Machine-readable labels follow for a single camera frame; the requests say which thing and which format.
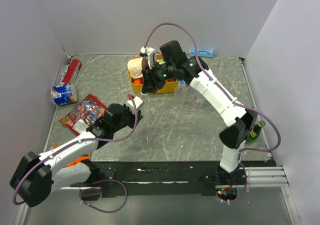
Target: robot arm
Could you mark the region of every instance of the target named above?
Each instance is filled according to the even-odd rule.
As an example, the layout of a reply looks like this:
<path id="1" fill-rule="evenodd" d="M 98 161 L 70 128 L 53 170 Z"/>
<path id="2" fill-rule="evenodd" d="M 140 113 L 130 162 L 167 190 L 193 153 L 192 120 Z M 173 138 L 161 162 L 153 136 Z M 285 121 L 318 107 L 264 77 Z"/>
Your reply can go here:
<path id="1" fill-rule="evenodd" d="M 187 58 L 180 44 L 173 40 L 160 47 L 164 62 L 156 63 L 142 70 L 144 84 L 142 93 L 155 93 L 168 79 L 184 80 L 189 86 L 199 91 L 223 118 L 227 128 L 219 137 L 223 143 L 220 161 L 221 180 L 227 182 L 239 168 L 239 151 L 243 148 L 249 132 L 253 129 L 258 114 L 245 108 L 233 105 L 233 97 L 217 80 L 208 65 L 200 58 L 201 65 L 213 78 L 209 80 L 199 67 L 196 58 Z M 224 89 L 232 100 L 222 91 Z"/>
<path id="2" fill-rule="evenodd" d="M 143 105 L 139 97 L 133 100 L 136 109 Z M 95 182 L 99 176 L 99 169 L 90 160 L 83 160 L 69 167 L 64 166 L 107 143 L 99 139 L 111 140 L 114 134 L 122 128 L 127 126 L 133 128 L 136 117 L 131 112 L 132 107 L 131 100 L 124 105 L 113 103 L 105 110 L 102 117 L 99 117 L 93 125 L 73 140 L 39 155 L 33 152 L 27 153 L 21 159 L 10 180 L 11 187 L 16 189 L 20 184 L 18 194 L 29 207 L 34 207 L 43 202 L 50 193 L 60 188 L 75 183 Z M 141 111 L 138 110 L 137 122 L 142 118 Z M 25 175 L 38 164 L 40 165 L 24 179 Z"/>

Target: gray floor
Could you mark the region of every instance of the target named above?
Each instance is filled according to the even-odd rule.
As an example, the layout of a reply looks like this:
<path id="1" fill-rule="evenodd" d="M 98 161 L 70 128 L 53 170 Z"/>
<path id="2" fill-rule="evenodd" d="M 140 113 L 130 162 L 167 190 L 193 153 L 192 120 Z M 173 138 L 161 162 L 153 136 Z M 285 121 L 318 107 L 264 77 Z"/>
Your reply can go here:
<path id="1" fill-rule="evenodd" d="M 124 197 L 94 205 L 114 210 Z M 79 203 L 79 190 L 59 190 L 29 208 L 25 225 L 290 225 L 280 187 L 250 188 L 239 201 L 221 204 L 216 197 L 193 195 L 129 196 L 116 213 Z"/>
<path id="2" fill-rule="evenodd" d="M 127 63 L 131 55 L 82 55 L 82 68 L 75 82 L 78 101 L 89 93 L 97 96 L 106 106 L 123 104 L 133 90 L 128 80 Z M 241 103 L 253 106 L 253 101 L 237 57 L 203 59 L 213 74 Z M 173 93 L 143 97 L 144 118 L 131 137 L 122 142 L 108 143 L 92 154 L 93 161 L 218 161 L 222 158 L 223 144 L 219 133 L 226 127 L 220 115 L 207 102 L 198 107 L 192 101 L 189 89 L 187 101 L 179 110 L 172 105 Z M 47 149 L 61 145 L 75 135 L 59 119 L 69 113 L 75 104 L 58 108 Z M 128 134 L 129 128 L 119 131 L 115 138 Z M 260 137 L 249 145 L 265 148 Z M 266 153 L 246 151 L 242 160 L 267 160 Z"/>

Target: green bottle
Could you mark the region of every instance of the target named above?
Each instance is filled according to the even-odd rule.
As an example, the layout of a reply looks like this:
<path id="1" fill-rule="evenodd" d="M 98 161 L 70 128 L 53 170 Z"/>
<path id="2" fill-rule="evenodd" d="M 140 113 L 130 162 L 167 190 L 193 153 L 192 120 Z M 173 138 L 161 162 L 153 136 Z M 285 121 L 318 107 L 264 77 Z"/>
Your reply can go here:
<path id="1" fill-rule="evenodd" d="M 265 121 L 259 121 L 256 125 L 254 125 L 253 130 L 249 133 L 247 139 L 246 139 L 246 143 L 252 143 L 253 141 L 257 140 L 257 138 L 259 137 L 262 128 L 266 125 Z"/>

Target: bottle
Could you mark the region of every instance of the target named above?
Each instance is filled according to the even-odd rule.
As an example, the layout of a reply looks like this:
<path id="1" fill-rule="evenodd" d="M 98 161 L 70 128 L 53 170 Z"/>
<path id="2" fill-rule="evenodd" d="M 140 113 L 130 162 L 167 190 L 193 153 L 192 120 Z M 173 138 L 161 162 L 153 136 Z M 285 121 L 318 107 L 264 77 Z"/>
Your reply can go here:
<path id="1" fill-rule="evenodd" d="M 252 143 L 253 141 L 257 140 L 257 138 L 259 137 L 262 128 L 266 125 L 265 121 L 259 121 L 256 125 L 254 125 L 253 130 L 249 133 L 247 139 L 246 139 L 246 143 Z"/>
<path id="2" fill-rule="evenodd" d="M 175 109 L 180 109 L 186 101 L 188 88 L 184 80 L 180 80 L 178 85 L 175 87 L 173 93 L 173 105 Z"/>
<path id="3" fill-rule="evenodd" d="M 197 90 L 194 90 L 193 99 L 197 104 L 203 104 L 205 101 L 205 97 Z"/>

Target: table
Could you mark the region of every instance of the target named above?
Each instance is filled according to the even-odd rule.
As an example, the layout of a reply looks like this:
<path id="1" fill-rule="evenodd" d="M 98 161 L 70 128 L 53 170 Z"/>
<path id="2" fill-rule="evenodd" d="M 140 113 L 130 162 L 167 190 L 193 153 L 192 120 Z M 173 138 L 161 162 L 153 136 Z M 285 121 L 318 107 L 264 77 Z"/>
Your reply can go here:
<path id="1" fill-rule="evenodd" d="M 127 94 L 132 93 L 128 80 L 127 63 L 132 55 L 79 55 L 82 68 L 75 81 L 80 102 L 89 93 L 97 96 L 106 106 L 124 104 Z M 213 74 L 238 100 L 253 106 L 241 60 L 237 57 L 203 58 Z M 131 137 L 121 142 L 109 142 L 91 155 L 92 161 L 219 161 L 223 144 L 219 133 L 226 127 L 216 110 L 206 102 L 202 107 L 192 100 L 193 89 L 189 88 L 182 108 L 175 109 L 173 93 L 152 94 L 142 99 L 144 118 Z M 61 106 L 53 118 L 46 150 L 62 145 L 75 135 L 59 122 L 76 104 Z M 114 138 L 130 132 L 124 128 Z M 262 136 L 246 144 L 251 148 L 266 148 Z M 266 161 L 265 152 L 246 151 L 242 160 Z"/>

